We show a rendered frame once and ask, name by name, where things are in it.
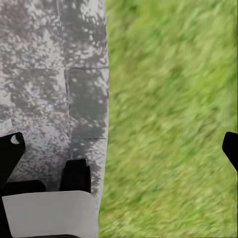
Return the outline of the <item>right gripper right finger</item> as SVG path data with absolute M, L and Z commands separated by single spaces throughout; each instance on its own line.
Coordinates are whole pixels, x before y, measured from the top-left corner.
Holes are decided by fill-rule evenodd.
M 238 172 L 238 134 L 227 132 L 222 144 L 222 150 Z

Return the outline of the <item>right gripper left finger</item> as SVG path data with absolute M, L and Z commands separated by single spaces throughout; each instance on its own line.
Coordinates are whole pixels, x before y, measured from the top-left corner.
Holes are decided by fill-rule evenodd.
M 0 191 L 25 151 L 22 132 L 0 137 Z

